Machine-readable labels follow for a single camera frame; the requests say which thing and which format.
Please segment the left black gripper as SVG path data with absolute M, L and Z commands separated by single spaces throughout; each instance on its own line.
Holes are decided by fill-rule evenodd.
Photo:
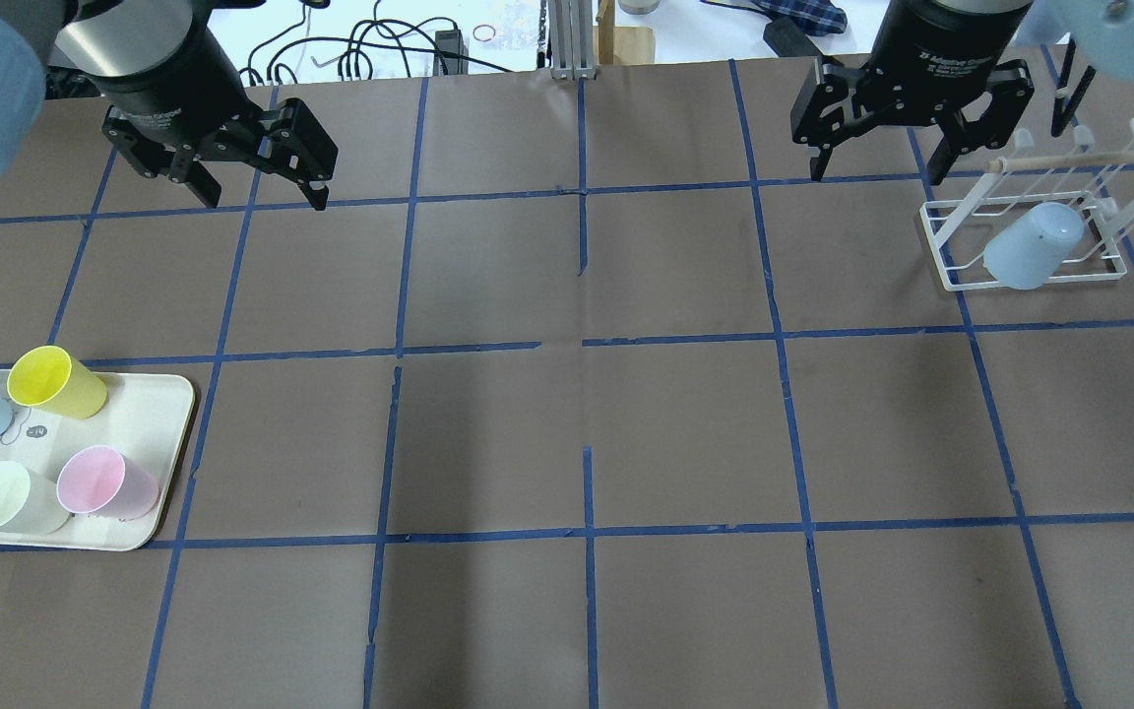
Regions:
M 109 48 L 112 60 L 94 68 L 111 102 L 102 130 L 136 174 L 166 176 L 215 208 L 223 188 L 204 164 L 242 162 L 291 182 L 314 210 L 328 206 L 335 140 L 301 98 L 265 111 L 253 103 L 206 23 L 154 27 L 149 57 Z

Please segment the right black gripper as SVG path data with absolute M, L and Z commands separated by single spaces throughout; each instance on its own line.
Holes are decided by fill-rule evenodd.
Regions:
M 841 60 L 816 58 L 793 101 L 790 137 L 810 150 L 809 178 L 820 182 L 850 130 L 936 124 L 942 138 L 926 162 L 939 185 L 959 157 L 1012 138 L 1034 95 L 1023 59 L 1002 62 L 1029 1 L 891 1 L 872 52 L 856 77 Z

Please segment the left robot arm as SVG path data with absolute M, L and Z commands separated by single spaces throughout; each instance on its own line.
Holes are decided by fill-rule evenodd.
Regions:
M 208 22 L 212 1 L 0 1 L 0 176 L 45 98 L 59 52 L 109 100 L 100 130 L 145 178 L 221 199 L 208 162 L 238 162 L 295 184 L 316 211 L 339 150 L 298 98 L 253 102 Z

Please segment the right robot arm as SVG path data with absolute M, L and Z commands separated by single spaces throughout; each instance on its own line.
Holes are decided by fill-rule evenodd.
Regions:
M 939 127 L 928 159 L 932 184 L 959 157 L 1012 138 L 1035 82 L 1025 60 L 1002 60 L 1031 1 L 892 1 L 868 62 L 813 64 L 790 112 L 794 143 L 813 152 L 809 175 L 823 178 L 833 149 L 879 126 Z M 1134 1 L 1053 1 L 1068 35 L 1095 73 L 1134 81 Z

